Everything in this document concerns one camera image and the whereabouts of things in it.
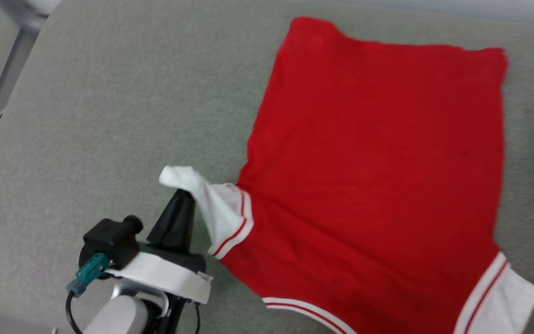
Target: t-shirt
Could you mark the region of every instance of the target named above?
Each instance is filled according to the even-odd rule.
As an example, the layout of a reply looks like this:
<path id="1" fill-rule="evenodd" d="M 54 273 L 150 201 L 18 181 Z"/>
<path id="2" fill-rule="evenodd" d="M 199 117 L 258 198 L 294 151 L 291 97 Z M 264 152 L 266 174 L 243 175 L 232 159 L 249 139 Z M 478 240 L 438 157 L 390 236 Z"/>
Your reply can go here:
<path id="1" fill-rule="evenodd" d="M 294 19 L 238 184 L 190 167 L 218 258 L 268 308 L 335 333 L 520 334 L 534 286 L 492 239 L 501 49 L 389 45 Z"/>

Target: white fabric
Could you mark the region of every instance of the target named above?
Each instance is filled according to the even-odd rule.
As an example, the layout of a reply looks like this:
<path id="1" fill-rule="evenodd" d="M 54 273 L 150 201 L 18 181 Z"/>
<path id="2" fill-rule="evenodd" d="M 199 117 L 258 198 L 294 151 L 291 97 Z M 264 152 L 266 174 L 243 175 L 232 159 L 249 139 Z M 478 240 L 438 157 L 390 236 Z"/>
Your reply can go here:
<path id="1" fill-rule="evenodd" d="M 227 241 L 215 255 L 218 259 L 250 233 L 252 218 L 247 219 L 242 214 L 244 196 L 247 199 L 245 202 L 248 203 L 244 211 L 250 216 L 250 197 L 236 186 L 210 184 L 192 167 L 166 166 L 159 176 L 159 182 L 165 186 L 186 190 L 193 195 L 210 233 L 212 246 L 208 252 L 214 254 Z"/>
<path id="2" fill-rule="evenodd" d="M 534 310 L 534 285 L 510 268 L 482 302 L 468 334 L 522 334 Z"/>
<path id="3" fill-rule="evenodd" d="M 499 252 L 458 317 L 454 334 L 521 334 L 534 310 L 534 285 Z"/>

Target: gray upholstered surface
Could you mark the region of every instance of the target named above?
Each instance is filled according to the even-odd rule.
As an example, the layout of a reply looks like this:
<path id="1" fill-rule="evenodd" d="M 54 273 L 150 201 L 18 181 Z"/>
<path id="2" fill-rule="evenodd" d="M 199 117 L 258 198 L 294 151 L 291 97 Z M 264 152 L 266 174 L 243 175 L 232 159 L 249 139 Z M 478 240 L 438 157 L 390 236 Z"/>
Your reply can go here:
<path id="1" fill-rule="evenodd" d="M 496 240 L 534 283 L 534 26 L 342 2 L 71 0 L 47 21 L 0 123 L 0 313 L 66 327 L 64 287 L 81 235 L 131 213 L 146 235 L 171 195 L 157 183 L 164 165 L 236 181 L 276 50 L 298 15 L 330 19 L 361 39 L 506 48 Z M 208 245 L 197 224 L 194 250 Z M 209 271 L 216 279 L 201 311 L 204 332 L 328 332 L 267 311 L 215 260 Z M 80 324 L 109 288 L 95 283 L 75 303 Z M 193 326 L 187 309 L 181 330 Z"/>

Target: black cable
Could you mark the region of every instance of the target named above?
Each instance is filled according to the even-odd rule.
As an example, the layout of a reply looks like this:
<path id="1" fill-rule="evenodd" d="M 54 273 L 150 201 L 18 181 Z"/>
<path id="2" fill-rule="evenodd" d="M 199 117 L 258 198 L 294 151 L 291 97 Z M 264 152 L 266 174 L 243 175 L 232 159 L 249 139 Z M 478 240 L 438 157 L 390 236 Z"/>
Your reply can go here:
<path id="1" fill-rule="evenodd" d="M 67 320 L 70 322 L 70 326 L 74 330 L 74 332 L 76 334 L 82 334 L 80 328 L 78 327 L 78 325 L 76 325 L 74 316 L 71 313 L 71 300 L 74 299 L 75 295 L 76 294 L 73 291 L 70 291 L 70 294 L 67 295 L 67 300 L 65 301 L 65 313 L 67 315 Z"/>
<path id="2" fill-rule="evenodd" d="M 195 312 L 197 312 L 197 329 L 195 329 L 195 334 L 199 334 L 199 329 L 201 328 L 201 317 L 199 316 L 199 303 L 195 303 Z"/>

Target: teal connector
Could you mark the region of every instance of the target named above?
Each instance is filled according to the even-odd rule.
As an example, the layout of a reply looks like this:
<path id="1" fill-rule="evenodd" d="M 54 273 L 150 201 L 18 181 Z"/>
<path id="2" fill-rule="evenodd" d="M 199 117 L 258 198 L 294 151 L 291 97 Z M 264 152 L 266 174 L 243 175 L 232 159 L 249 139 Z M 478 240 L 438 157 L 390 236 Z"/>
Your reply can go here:
<path id="1" fill-rule="evenodd" d="M 101 277 L 104 271 L 110 267 L 110 261 L 106 255 L 97 252 L 76 273 L 76 278 L 67 286 L 68 292 L 74 292 L 76 298 L 81 296 L 85 288 L 95 279 Z"/>

